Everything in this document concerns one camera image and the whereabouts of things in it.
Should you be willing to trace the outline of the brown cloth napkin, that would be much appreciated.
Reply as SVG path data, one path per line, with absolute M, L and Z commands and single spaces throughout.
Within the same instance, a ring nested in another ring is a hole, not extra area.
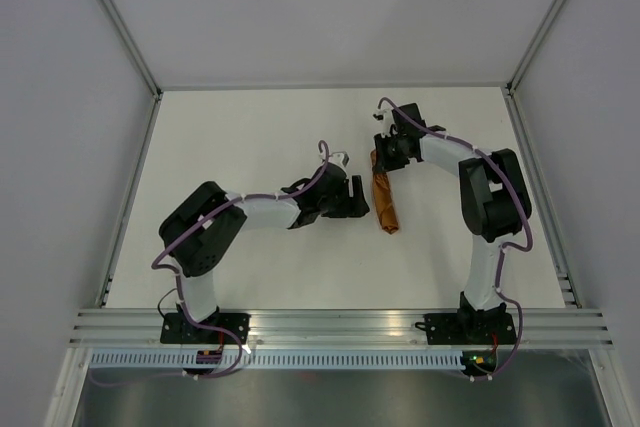
M 374 171 L 377 160 L 375 150 L 371 151 L 370 160 L 373 168 L 371 180 L 372 199 L 378 223 L 383 232 L 393 235 L 399 230 L 399 221 L 393 203 L 391 184 L 386 173 Z

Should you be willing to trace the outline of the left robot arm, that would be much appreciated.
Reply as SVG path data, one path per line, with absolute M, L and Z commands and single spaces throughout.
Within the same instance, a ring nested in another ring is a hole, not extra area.
M 348 175 L 334 161 L 273 194 L 243 197 L 213 181 L 201 184 L 159 227 L 178 293 L 176 310 L 163 316 L 161 342 L 214 344 L 233 336 L 246 340 L 248 322 L 222 314 L 213 287 L 213 271 L 240 233 L 271 227 L 294 230 L 320 217 L 351 219 L 368 213 L 362 177 Z

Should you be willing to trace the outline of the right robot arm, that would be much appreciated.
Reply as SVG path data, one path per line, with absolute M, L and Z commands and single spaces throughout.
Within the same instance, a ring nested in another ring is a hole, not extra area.
M 427 314 L 416 323 L 430 345 L 514 345 L 519 339 L 501 287 L 508 249 L 533 247 L 532 204 L 517 154 L 486 152 L 428 126 L 417 104 L 395 105 L 382 98 L 373 117 L 381 125 L 374 137 L 374 173 L 388 174 L 412 161 L 429 162 L 459 181 L 464 223 L 472 235 L 469 276 L 453 313 Z

